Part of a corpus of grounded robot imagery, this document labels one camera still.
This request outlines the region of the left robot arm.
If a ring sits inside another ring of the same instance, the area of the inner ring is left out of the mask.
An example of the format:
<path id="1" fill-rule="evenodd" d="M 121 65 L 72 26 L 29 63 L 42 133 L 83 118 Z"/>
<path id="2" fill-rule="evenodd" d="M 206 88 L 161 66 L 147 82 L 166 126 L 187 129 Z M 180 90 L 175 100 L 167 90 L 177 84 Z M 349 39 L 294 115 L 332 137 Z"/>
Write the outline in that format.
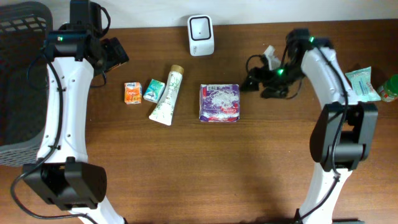
<path id="1" fill-rule="evenodd" d="M 70 20 L 48 34 L 41 56 L 47 64 L 48 103 L 44 136 L 34 163 L 20 179 L 63 218 L 84 223 L 125 223 L 106 197 L 104 168 L 90 164 L 85 123 L 92 79 L 126 63 L 116 38 L 107 39 L 101 18 L 107 10 L 93 1 L 72 1 Z"/>

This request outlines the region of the red purple tissue pack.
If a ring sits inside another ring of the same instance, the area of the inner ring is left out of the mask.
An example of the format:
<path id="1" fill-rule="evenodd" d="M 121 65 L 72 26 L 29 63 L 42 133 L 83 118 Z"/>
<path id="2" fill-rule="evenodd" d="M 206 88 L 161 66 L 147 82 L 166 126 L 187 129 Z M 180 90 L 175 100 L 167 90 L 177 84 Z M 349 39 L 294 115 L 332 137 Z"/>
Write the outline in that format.
<path id="1" fill-rule="evenodd" d="M 201 84 L 199 120 L 209 123 L 236 122 L 240 117 L 238 84 Z"/>

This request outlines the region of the orange tissue pack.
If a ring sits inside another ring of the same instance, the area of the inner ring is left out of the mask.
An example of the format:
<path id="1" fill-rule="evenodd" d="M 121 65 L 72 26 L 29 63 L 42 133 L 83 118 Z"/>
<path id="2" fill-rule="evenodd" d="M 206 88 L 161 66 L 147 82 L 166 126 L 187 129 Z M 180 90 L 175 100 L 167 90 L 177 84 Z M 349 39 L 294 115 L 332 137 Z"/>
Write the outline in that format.
<path id="1" fill-rule="evenodd" d="M 140 104 L 142 102 L 142 87 L 139 82 L 124 84 L 124 102 L 127 105 Z"/>

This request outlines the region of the white tube with cork cap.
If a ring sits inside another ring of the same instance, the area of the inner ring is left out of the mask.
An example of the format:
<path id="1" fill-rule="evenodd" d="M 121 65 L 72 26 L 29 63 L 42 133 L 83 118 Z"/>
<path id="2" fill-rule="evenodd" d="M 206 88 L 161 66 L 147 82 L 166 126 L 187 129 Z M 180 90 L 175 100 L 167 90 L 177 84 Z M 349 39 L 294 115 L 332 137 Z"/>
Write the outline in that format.
<path id="1" fill-rule="evenodd" d="M 171 66 L 165 91 L 157 106 L 150 114 L 149 119 L 167 126 L 172 124 L 175 104 L 177 101 L 180 85 L 182 83 L 183 73 L 183 67 L 179 65 Z"/>

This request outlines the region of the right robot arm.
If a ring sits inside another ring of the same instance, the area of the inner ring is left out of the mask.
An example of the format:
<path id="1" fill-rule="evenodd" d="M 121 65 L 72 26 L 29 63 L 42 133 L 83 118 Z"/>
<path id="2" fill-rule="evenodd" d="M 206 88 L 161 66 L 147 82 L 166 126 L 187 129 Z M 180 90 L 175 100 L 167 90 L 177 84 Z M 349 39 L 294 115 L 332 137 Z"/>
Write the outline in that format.
<path id="1" fill-rule="evenodd" d="M 327 37 L 314 37 L 306 28 L 294 29 L 285 38 L 282 60 L 276 68 L 260 55 L 261 67 L 248 68 L 241 91 L 258 91 L 261 97 L 289 99 L 289 87 L 308 78 L 321 106 L 310 136 L 315 163 L 304 203 L 294 223 L 332 223 L 340 192 L 360 162 L 368 158 L 378 109 L 358 98 L 345 78 L 336 50 Z"/>

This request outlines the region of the green wet wipes pack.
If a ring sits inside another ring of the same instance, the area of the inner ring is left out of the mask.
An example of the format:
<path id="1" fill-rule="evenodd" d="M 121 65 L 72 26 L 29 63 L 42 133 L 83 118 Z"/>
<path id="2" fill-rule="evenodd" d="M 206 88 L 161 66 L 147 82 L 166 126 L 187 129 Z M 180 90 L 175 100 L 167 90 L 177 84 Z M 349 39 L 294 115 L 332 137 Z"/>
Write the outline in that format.
<path id="1" fill-rule="evenodd" d="M 371 67 L 348 72 L 345 75 L 351 82 L 352 89 L 358 96 L 359 101 L 381 101 L 381 97 L 371 84 Z"/>

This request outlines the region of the teal tissue pack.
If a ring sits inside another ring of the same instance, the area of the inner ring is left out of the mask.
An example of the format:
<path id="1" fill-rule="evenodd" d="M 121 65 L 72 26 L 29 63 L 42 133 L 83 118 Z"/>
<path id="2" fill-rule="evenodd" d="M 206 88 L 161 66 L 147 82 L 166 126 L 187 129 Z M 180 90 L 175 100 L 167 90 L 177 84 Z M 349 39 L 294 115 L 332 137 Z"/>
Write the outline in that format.
<path id="1" fill-rule="evenodd" d="M 158 103 L 165 90 L 165 83 L 152 79 L 143 98 L 147 101 Z"/>

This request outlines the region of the green lid jar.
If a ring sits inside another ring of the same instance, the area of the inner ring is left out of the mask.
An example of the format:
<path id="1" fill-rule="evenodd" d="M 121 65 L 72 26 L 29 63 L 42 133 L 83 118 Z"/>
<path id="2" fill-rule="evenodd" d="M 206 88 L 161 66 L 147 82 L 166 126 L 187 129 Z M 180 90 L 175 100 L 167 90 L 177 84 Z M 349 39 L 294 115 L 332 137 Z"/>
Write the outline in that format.
<path id="1" fill-rule="evenodd" d="M 392 102 L 397 99 L 397 82 L 398 74 L 394 74 L 377 89 L 382 101 Z"/>

